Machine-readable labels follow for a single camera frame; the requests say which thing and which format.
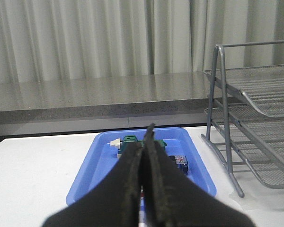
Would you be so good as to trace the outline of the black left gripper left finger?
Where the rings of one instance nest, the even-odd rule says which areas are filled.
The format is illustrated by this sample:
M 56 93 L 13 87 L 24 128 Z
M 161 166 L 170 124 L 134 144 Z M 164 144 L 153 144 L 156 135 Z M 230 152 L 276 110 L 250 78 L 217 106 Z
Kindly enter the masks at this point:
M 45 227 L 137 227 L 140 211 L 140 143 L 130 143 L 107 174 L 89 193 L 53 214 Z

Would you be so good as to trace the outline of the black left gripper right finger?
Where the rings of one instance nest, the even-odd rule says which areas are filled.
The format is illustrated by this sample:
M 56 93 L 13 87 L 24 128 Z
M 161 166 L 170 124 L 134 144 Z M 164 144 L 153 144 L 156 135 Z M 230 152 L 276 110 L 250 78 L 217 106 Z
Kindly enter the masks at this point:
M 153 139 L 144 135 L 142 186 L 149 227 L 251 227 L 245 214 L 215 199 L 190 181 Z

